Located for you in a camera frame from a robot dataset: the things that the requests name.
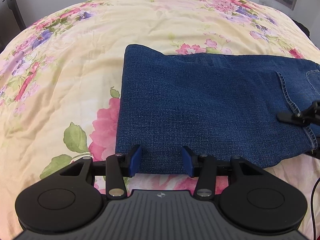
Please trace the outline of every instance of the bed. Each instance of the bed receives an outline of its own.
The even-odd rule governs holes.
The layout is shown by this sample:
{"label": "bed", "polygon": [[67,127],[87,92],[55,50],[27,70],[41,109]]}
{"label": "bed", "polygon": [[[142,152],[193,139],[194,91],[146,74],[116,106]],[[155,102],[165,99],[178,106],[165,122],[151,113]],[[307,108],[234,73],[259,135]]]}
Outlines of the bed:
{"label": "bed", "polygon": [[[53,13],[0,54],[0,239],[21,232],[14,202],[26,187],[83,156],[114,154],[124,50],[164,54],[269,54],[320,64],[319,49],[280,11],[247,0],[89,0]],[[320,160],[267,168],[308,200]],[[105,192],[105,178],[95,187]],[[186,175],[137,174],[132,189],[190,189]],[[227,186],[218,179],[216,192]],[[319,190],[314,198],[320,231]],[[310,208],[299,228],[312,238]]]}

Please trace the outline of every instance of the door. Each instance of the door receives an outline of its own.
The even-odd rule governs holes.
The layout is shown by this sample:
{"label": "door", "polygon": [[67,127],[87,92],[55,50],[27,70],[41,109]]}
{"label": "door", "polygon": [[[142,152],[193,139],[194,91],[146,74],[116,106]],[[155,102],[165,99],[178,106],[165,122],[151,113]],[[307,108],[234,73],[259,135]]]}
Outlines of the door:
{"label": "door", "polygon": [[16,0],[0,0],[0,52],[25,28]]}

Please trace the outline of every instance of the jeans pocket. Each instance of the jeans pocket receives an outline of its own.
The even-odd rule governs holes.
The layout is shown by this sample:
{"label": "jeans pocket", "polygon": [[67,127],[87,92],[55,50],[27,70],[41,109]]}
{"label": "jeans pocket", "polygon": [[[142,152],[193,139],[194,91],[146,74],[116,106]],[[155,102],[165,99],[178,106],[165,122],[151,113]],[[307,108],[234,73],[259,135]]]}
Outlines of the jeans pocket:
{"label": "jeans pocket", "polygon": [[320,95],[320,71],[310,70],[306,73],[306,77],[313,90]]}

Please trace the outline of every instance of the blue denim fabric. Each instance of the blue denim fabric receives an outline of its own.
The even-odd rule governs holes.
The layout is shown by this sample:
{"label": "blue denim fabric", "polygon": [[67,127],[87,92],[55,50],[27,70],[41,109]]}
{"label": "blue denim fabric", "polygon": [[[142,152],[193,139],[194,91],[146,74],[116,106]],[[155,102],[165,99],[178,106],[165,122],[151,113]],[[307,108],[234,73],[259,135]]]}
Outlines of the blue denim fabric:
{"label": "blue denim fabric", "polygon": [[116,152],[143,146],[141,173],[181,174],[180,148],[265,168],[317,147],[320,127],[280,123],[320,99],[319,65],[268,55],[124,55]]}

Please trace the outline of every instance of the black circular joint cover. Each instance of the black circular joint cover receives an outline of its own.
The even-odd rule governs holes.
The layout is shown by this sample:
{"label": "black circular joint cover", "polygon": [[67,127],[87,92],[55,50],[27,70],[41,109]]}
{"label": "black circular joint cover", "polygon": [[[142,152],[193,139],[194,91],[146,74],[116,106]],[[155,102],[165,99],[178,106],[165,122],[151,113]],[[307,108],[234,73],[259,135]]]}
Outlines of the black circular joint cover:
{"label": "black circular joint cover", "polygon": [[272,175],[242,177],[221,193],[219,206],[234,224],[270,234],[297,229],[308,207],[299,190]]}
{"label": "black circular joint cover", "polygon": [[84,226],[99,214],[102,206],[99,191],[73,176],[41,180],[23,190],[15,203],[24,228],[48,234]]}

